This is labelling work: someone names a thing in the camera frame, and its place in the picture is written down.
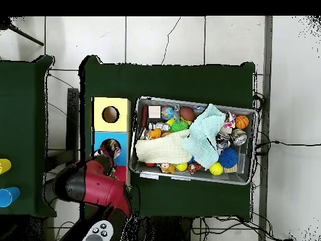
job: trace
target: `light blue towel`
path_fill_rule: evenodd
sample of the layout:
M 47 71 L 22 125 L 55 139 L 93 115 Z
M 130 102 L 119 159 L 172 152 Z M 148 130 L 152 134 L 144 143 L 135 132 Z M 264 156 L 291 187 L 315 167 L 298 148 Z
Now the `light blue towel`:
M 218 161 L 216 135 L 224 121 L 225 114 L 209 104 L 189 127 L 189 136 L 181 140 L 183 149 L 206 169 Z

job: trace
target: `circular hole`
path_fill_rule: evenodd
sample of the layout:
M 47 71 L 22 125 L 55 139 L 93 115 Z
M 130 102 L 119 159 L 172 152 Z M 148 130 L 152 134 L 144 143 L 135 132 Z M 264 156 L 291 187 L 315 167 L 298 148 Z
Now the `circular hole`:
M 107 123 L 115 123 L 119 118 L 119 111 L 114 106 L 108 106 L 103 109 L 102 117 Z

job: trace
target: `green toy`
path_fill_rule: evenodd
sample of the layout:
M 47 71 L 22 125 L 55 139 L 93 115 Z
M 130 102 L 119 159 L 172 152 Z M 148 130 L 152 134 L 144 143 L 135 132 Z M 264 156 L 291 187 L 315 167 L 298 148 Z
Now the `green toy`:
M 188 125 L 183 121 L 175 121 L 171 126 L 171 132 L 184 131 L 188 128 Z

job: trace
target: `blue ball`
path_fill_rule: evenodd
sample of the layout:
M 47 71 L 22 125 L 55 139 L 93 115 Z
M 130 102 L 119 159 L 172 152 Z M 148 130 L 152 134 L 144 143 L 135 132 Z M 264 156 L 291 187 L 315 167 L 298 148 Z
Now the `blue ball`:
M 160 115 L 163 119 L 169 120 L 174 115 L 174 109 L 171 106 L 163 106 L 160 110 Z
M 238 153 L 231 147 L 225 148 L 218 157 L 219 163 L 224 168 L 232 168 L 238 163 Z

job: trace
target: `yellow box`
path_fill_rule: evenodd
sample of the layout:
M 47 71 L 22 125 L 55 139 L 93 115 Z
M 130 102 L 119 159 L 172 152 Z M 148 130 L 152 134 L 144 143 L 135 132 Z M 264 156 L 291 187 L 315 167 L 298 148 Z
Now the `yellow box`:
M 103 115 L 110 110 L 110 107 L 114 107 L 118 113 L 118 119 L 115 122 L 106 122 L 103 118 Z M 94 97 L 93 109 L 93 126 L 95 131 L 130 131 L 130 101 L 128 99 Z

